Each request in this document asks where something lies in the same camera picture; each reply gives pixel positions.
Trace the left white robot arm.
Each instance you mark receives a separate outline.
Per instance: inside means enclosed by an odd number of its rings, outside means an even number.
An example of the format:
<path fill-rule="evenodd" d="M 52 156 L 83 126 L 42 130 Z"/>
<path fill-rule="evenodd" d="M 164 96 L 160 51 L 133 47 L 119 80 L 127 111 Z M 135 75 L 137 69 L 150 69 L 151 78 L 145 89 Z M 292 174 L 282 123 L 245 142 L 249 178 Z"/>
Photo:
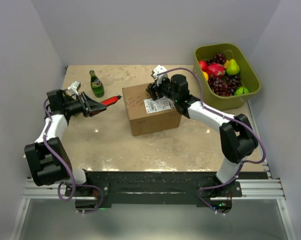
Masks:
<path fill-rule="evenodd" d="M 97 102 L 81 92 L 76 99 L 62 89 L 47 93 L 45 125 L 34 143 L 24 148 L 31 176 L 37 186 L 57 182 L 76 183 L 71 161 L 62 145 L 61 138 L 71 117 L 82 114 L 93 117 L 108 107 L 108 101 Z"/>

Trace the red black utility knife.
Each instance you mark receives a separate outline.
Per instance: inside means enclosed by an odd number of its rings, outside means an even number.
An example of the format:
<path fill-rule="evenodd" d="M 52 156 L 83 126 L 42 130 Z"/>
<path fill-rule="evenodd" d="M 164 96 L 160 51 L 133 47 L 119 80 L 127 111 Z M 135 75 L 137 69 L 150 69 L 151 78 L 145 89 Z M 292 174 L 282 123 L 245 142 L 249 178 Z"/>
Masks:
<path fill-rule="evenodd" d="M 117 103 L 117 101 L 119 101 L 122 98 L 121 95 L 117 95 L 117 96 L 113 96 L 110 97 L 108 99 L 105 99 L 103 101 L 101 101 L 100 103 L 105 105 L 106 107 L 109 107 L 111 105 L 114 105 L 115 103 Z"/>

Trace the brown cardboard express box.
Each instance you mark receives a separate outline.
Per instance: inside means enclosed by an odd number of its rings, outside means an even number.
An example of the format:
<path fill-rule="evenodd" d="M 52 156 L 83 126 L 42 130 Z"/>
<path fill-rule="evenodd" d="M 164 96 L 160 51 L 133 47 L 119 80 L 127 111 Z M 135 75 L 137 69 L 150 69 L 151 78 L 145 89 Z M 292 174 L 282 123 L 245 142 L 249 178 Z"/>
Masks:
<path fill-rule="evenodd" d="M 153 100 L 146 91 L 148 84 L 129 86 L 122 89 L 131 133 L 141 136 L 178 128 L 181 115 L 172 100 L 163 97 Z"/>

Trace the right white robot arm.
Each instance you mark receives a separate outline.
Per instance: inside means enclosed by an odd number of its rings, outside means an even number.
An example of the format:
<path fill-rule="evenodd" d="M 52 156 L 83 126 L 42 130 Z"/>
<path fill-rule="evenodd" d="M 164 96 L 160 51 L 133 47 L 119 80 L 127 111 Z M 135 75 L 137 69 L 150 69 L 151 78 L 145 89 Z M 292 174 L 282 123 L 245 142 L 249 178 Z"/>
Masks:
<path fill-rule="evenodd" d="M 153 100 L 170 99 L 180 115 L 214 128 L 220 135 L 224 160 L 215 175 L 214 184 L 203 189 L 212 190 L 220 197 L 231 191 L 231 184 L 237 178 L 244 160 L 258 147 L 257 137 L 251 129 L 246 115 L 227 114 L 210 107 L 190 94 L 187 79 L 182 74 L 168 78 L 166 73 L 154 72 L 154 83 L 146 91 Z"/>

